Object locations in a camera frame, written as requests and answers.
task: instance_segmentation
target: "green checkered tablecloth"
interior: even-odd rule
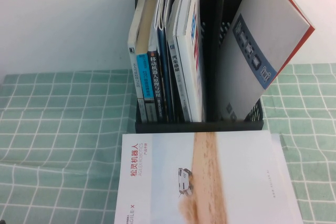
[[[304,223],[336,223],[336,65],[286,66],[261,101]]]
[[[131,70],[11,75],[0,90],[0,218],[112,224]]]
[[[109,223],[121,136],[134,132],[131,70],[11,75],[0,89],[0,217]],[[289,65],[262,96],[305,224],[336,223],[336,65]]]

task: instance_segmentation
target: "black file holder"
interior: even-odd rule
[[[201,23],[205,26],[203,36],[203,55],[205,58],[205,86],[207,101],[207,115],[215,114],[213,97],[215,90],[211,90],[207,85],[214,79],[213,61],[216,60],[219,49],[220,37],[224,36],[225,30],[221,29],[233,20],[242,0],[200,0]],[[207,117],[207,122],[202,123],[141,123],[139,106],[135,122],[137,133],[175,133],[175,132],[215,132],[215,131],[253,131],[263,128],[263,112],[260,100],[253,107],[251,112],[243,121],[215,121],[211,116]]]

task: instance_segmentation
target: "white book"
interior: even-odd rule
[[[123,135],[114,223],[302,224],[279,144],[269,131]]]
[[[245,119],[313,30],[293,0],[242,0],[216,63],[217,117]]]
[[[147,115],[146,115],[146,108],[145,103],[143,100],[143,93],[142,93],[142,86],[141,86],[141,80],[139,76],[139,68],[137,63],[137,55],[135,53],[135,47],[138,39],[139,29],[140,29],[140,21],[142,18],[143,9],[145,6],[146,0],[138,0],[138,4],[136,5],[136,9],[133,16],[133,21],[131,24],[130,32],[128,35],[128,41],[127,45],[130,52],[130,59],[131,59],[131,65],[132,65],[132,71],[133,71],[133,78],[134,78],[134,84],[135,84],[135,91],[136,96],[138,97],[138,104],[139,104],[139,110],[140,110],[140,116],[141,116],[141,122],[146,123],[147,122]]]
[[[166,34],[167,34],[168,48],[169,48],[170,57],[171,57],[170,60],[172,61],[176,83],[177,83],[177,89],[180,95],[184,121],[190,122],[191,114],[190,114],[187,90],[186,90],[186,86],[184,82],[181,59],[180,59],[180,55],[177,55],[177,50],[175,48],[174,37],[173,37],[173,29],[174,29],[175,21],[177,19],[177,8],[179,5],[179,2],[180,0],[175,0],[173,3],[172,11],[171,11],[171,14],[168,20]]]
[[[173,36],[181,59],[191,121],[205,121],[204,69],[201,41],[200,0],[180,0]]]

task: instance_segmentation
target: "blue book spine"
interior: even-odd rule
[[[143,98],[145,101],[154,101],[153,85],[147,54],[137,55],[139,75],[142,84]]]
[[[147,54],[137,55],[139,75],[142,84],[143,100],[145,102],[147,117],[149,122],[157,122],[153,84],[151,80],[150,65]]]

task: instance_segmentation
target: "stack of books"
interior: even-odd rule
[[[201,122],[200,0],[138,0],[128,47],[142,123]]]
[[[200,0],[138,0],[128,47],[142,123],[206,121],[205,90],[212,119],[244,120],[314,31],[293,0],[242,0],[218,55],[203,58],[200,13]]]

